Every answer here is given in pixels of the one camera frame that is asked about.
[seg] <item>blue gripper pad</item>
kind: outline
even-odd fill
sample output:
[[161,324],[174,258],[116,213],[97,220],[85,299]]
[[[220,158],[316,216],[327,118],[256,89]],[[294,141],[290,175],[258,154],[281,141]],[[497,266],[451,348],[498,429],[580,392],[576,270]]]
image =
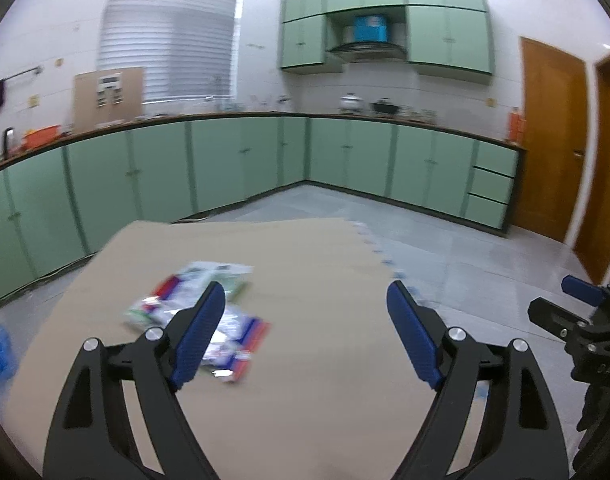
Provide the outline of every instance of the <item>blue gripper pad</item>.
[[205,298],[198,314],[176,347],[176,367],[170,380],[180,390],[183,384],[191,381],[198,371],[198,366],[205,355],[220,318],[225,309],[225,291],[218,284]]
[[438,370],[438,349],[396,283],[387,289],[387,311],[416,375],[436,390],[444,379]]
[[563,289],[565,294],[569,294],[591,306],[599,306],[605,300],[605,294],[599,286],[584,282],[570,274],[563,278],[560,288]]

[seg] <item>orange basket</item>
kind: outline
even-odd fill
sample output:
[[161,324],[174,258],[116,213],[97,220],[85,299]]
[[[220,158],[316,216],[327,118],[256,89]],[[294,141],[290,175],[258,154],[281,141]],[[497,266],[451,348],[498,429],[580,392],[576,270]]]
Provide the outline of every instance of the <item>orange basket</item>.
[[48,126],[40,130],[30,130],[24,135],[23,145],[26,150],[38,148],[58,138],[60,125]]

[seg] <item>range hood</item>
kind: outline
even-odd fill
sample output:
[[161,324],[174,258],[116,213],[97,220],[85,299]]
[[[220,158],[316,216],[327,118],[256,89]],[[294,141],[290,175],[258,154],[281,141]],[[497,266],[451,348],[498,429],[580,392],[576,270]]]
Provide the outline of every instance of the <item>range hood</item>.
[[361,61],[405,61],[404,48],[388,41],[354,41],[334,47],[328,51],[344,63]]

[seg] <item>plastic wrapper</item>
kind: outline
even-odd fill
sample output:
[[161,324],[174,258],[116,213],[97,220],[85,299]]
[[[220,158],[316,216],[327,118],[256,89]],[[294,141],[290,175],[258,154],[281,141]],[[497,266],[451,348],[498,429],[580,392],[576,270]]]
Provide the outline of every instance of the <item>plastic wrapper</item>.
[[269,329],[264,320],[229,303],[251,272],[251,267],[238,264],[192,262],[132,305],[126,313],[128,323],[141,331],[153,326],[164,328],[179,310],[194,306],[210,282],[219,282],[227,304],[201,365],[223,381],[240,380]]

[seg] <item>window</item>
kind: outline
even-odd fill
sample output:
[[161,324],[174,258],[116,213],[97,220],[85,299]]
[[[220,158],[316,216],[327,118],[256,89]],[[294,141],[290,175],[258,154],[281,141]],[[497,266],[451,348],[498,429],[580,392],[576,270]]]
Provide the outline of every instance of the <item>window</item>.
[[145,68],[144,102],[235,97],[242,0],[109,0],[98,70]]

